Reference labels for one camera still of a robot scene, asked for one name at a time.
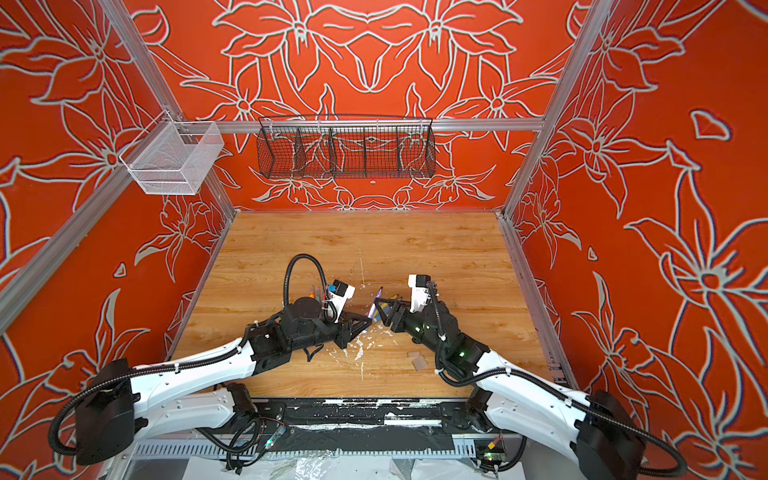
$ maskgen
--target robotic arm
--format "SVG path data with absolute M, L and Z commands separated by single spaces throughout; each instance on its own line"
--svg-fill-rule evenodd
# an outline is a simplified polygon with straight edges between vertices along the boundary
M 411 275 L 409 286 L 411 302 L 377 300 L 379 315 L 393 332 L 408 333 L 414 343 L 435 352 L 435 373 L 447 383 L 477 386 L 466 406 L 476 429 L 488 431 L 495 426 L 535 440 L 578 464 L 590 480 L 629 480 L 638 474 L 677 477 L 686 472 L 680 453 L 635 426 L 611 394 L 600 391 L 589 396 L 508 362 L 458 328 L 456 317 L 437 300 L 429 276 Z M 389 304 L 389 313 L 380 303 Z M 647 442 L 668 452 L 677 466 L 641 467 Z M 512 462 L 501 467 L 482 465 L 488 470 L 511 466 Z
M 325 295 L 322 302 L 309 297 L 288 302 L 291 270 L 301 258 L 317 266 Z M 309 362 L 326 342 L 345 349 L 371 325 L 365 316 L 343 312 L 354 292 L 354 287 L 338 280 L 326 287 L 319 262 L 310 255 L 297 255 L 286 271 L 281 311 L 246 326 L 239 339 L 183 359 L 132 368 L 125 358 L 113 361 L 53 418 L 48 443 L 54 452 L 76 455 L 79 465 L 92 465 L 145 437 L 193 427 L 248 426 L 257 415 L 244 385 L 189 394 L 274 369 L 288 363 L 294 350 L 303 350 Z M 74 447 L 59 439 L 61 424 L 72 410 Z

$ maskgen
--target floral wallpaper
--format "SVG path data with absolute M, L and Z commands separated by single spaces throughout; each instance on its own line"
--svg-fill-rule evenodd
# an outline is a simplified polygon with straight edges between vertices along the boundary
M 96 0 L 0 2 L 0 290 L 160 113 Z
M 544 114 L 586 0 L 127 0 L 191 120 Z M 531 132 L 440 134 L 435 177 L 267 180 L 253 135 L 216 172 L 241 210 L 500 207 Z
M 0 2 L 0 85 L 1 289 L 160 108 L 95 0 Z M 98 473 L 53 454 L 50 419 L 113 359 L 165 358 L 226 222 L 207 187 L 123 192 L 0 336 L 0 478 Z
M 768 469 L 767 45 L 764 2 L 616 2 L 513 215 L 579 386 L 689 478 Z

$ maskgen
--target white wire basket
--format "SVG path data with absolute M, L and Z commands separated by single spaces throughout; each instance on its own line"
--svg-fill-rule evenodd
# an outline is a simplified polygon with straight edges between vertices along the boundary
M 146 194 L 195 195 L 224 147 L 216 122 L 196 144 L 185 143 L 172 122 L 157 128 L 144 151 L 125 166 Z

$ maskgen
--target marker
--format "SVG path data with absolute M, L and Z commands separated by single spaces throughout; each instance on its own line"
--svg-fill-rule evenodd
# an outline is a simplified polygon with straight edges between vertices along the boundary
M 373 303 L 371 303 L 371 310 L 368 311 L 368 318 L 370 318 L 371 320 L 374 320 L 373 317 L 376 316 L 376 299 L 382 297 L 383 291 L 384 291 L 384 287 L 383 286 L 379 287 L 379 292 L 376 294 L 376 296 L 373 297 Z

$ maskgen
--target wooden table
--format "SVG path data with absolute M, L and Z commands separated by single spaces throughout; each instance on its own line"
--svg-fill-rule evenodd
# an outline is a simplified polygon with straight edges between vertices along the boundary
M 493 213 L 238 214 L 174 353 L 180 358 L 222 345 L 246 324 L 281 310 L 283 276 L 297 253 L 314 255 L 328 283 L 357 288 L 349 311 L 367 314 L 373 296 L 410 299 L 409 273 L 428 274 L 468 335 L 540 376 L 551 375 Z M 300 260 L 291 300 L 319 285 Z M 414 370 L 408 352 L 428 366 Z M 345 350 L 334 344 L 311 363 L 295 352 L 288 365 L 244 380 L 254 397 L 466 396 L 433 373 L 434 354 L 374 323 Z

